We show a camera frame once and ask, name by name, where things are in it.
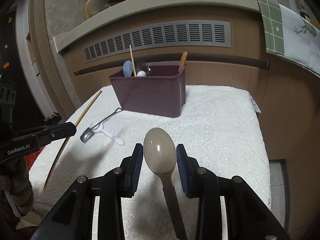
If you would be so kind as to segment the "grey spoon black handle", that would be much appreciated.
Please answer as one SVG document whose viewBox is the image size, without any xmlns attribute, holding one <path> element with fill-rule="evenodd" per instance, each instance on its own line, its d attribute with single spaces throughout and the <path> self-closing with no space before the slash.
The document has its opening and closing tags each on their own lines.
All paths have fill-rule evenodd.
<svg viewBox="0 0 320 240">
<path fill-rule="evenodd" d="M 176 148 L 168 133 L 158 127 L 150 129 L 144 138 L 144 158 L 150 171 L 162 182 L 163 194 L 178 239 L 187 239 L 180 206 L 175 187 L 172 183 L 172 173 L 177 164 Z"/>
</svg>

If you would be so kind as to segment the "white plastic spoon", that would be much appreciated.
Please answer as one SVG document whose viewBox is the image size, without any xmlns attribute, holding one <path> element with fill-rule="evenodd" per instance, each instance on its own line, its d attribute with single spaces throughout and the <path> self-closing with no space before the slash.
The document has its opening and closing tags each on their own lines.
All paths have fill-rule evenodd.
<svg viewBox="0 0 320 240">
<path fill-rule="evenodd" d="M 104 133 L 107 137 L 109 137 L 111 140 L 116 142 L 118 145 L 125 145 L 125 142 L 122 141 L 120 138 L 116 137 L 106 129 L 104 129 L 104 126 L 102 123 L 95 124 L 94 122 L 91 123 L 90 128 L 94 133 Z"/>
</svg>

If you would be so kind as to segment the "blue plastic spoon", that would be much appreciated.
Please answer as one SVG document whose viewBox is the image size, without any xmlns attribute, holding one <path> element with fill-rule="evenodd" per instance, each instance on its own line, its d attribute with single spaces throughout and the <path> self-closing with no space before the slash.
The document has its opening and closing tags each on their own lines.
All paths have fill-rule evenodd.
<svg viewBox="0 0 320 240">
<path fill-rule="evenodd" d="M 130 77 L 132 75 L 132 73 L 133 73 L 133 65 L 132 65 L 132 62 L 130 60 L 127 60 L 127 61 L 124 62 L 122 71 L 123 71 L 123 76 L 124 77 Z"/>
</svg>

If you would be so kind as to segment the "white ball-handle metal spoon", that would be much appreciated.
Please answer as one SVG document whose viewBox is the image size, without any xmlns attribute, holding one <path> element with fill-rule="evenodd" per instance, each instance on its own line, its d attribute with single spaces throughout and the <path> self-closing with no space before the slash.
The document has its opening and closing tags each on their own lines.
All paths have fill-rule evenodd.
<svg viewBox="0 0 320 240">
<path fill-rule="evenodd" d="M 146 76 L 146 72 L 144 72 L 143 70 L 139 71 L 136 75 L 136 77 L 145 77 Z"/>
</svg>

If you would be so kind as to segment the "dark metal spoon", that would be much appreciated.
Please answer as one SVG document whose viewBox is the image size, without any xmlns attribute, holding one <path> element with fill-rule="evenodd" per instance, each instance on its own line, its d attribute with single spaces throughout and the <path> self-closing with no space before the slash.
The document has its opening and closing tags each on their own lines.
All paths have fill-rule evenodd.
<svg viewBox="0 0 320 240">
<path fill-rule="evenodd" d="M 143 59 L 137 60 L 136 67 L 139 71 L 144 71 L 147 76 L 152 75 L 151 67 Z"/>
</svg>

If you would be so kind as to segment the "long wooden chopstick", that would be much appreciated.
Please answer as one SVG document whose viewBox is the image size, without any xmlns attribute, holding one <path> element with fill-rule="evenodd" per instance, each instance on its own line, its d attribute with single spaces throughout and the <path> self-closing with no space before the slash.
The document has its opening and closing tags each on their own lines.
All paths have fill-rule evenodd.
<svg viewBox="0 0 320 240">
<path fill-rule="evenodd" d="M 137 73 L 136 73 L 135 61 L 134 61 L 134 58 L 133 58 L 133 53 L 132 53 L 131 44 L 129 44 L 129 50 L 130 50 L 130 56 L 131 56 L 131 62 L 132 62 L 133 75 L 134 75 L 134 77 L 136 77 L 136 76 L 137 76 Z"/>
</svg>

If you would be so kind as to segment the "light wooden spoon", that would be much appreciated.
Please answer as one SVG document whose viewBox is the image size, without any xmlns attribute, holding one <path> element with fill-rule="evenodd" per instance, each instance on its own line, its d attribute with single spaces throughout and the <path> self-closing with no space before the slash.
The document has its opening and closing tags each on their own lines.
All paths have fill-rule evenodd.
<svg viewBox="0 0 320 240">
<path fill-rule="evenodd" d="M 180 64 L 179 64 L 179 69 L 178 69 L 178 72 L 180 73 L 186 63 L 186 60 L 187 60 L 187 57 L 188 57 L 188 53 L 185 51 L 182 53 L 182 56 L 181 56 L 181 59 L 180 59 Z"/>
</svg>

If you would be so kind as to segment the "white textured table cloth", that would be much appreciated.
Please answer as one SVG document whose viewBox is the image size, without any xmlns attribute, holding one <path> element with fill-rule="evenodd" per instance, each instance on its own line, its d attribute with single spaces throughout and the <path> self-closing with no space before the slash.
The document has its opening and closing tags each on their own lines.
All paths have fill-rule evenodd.
<svg viewBox="0 0 320 240">
<path fill-rule="evenodd" d="M 80 137 L 91 123 L 100 122 L 119 107 L 111 86 L 100 90 L 103 92 L 66 145 L 46 192 L 42 191 L 44 183 L 64 140 L 47 145 L 30 169 L 34 210 L 41 217 L 49 213 L 79 176 L 97 178 L 118 167 L 155 127 L 165 130 L 175 145 L 182 144 L 187 155 L 215 175 L 228 179 L 242 177 L 262 202 L 271 206 L 269 161 L 249 92 L 223 86 L 187 86 L 179 117 L 121 111 L 103 126 L 125 145 L 118 145 L 103 133 L 95 133 L 83 143 Z M 70 117 L 70 122 L 78 119 L 96 94 Z"/>
</svg>

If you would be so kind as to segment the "dark purple utensil bin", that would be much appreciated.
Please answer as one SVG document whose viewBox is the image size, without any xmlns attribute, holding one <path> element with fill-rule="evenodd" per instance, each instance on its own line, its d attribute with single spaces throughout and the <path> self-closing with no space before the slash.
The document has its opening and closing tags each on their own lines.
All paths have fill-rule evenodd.
<svg viewBox="0 0 320 240">
<path fill-rule="evenodd" d="M 152 62 L 152 75 L 109 77 L 123 110 L 176 118 L 186 100 L 185 69 L 177 62 Z"/>
</svg>

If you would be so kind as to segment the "grey ventilation grille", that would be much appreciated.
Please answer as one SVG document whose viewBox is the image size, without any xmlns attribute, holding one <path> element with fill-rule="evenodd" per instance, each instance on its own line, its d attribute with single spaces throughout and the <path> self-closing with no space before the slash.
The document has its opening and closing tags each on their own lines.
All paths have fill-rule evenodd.
<svg viewBox="0 0 320 240">
<path fill-rule="evenodd" d="M 87 63 L 109 56 L 173 46 L 231 47 L 231 24 L 189 20 L 145 25 L 104 37 L 82 49 Z"/>
</svg>

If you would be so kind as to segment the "green white deer towel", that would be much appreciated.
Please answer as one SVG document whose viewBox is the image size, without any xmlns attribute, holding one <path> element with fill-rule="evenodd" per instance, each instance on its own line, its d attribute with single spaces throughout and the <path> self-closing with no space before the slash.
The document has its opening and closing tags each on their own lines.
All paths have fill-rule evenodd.
<svg viewBox="0 0 320 240">
<path fill-rule="evenodd" d="M 263 19 L 266 52 L 319 76 L 319 30 L 287 7 L 257 0 Z"/>
</svg>

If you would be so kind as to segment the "beige stone countertop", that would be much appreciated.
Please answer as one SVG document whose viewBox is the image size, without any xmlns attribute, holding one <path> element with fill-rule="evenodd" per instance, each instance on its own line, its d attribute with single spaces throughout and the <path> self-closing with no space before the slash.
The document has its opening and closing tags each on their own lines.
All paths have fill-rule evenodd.
<svg viewBox="0 0 320 240">
<path fill-rule="evenodd" d="M 188 5 L 220 6 L 256 13 L 260 12 L 257 0 L 127 0 L 97 13 L 70 32 L 54 36 L 55 50 L 57 53 L 61 53 L 68 46 L 89 33 L 123 18 L 147 11 Z"/>
</svg>

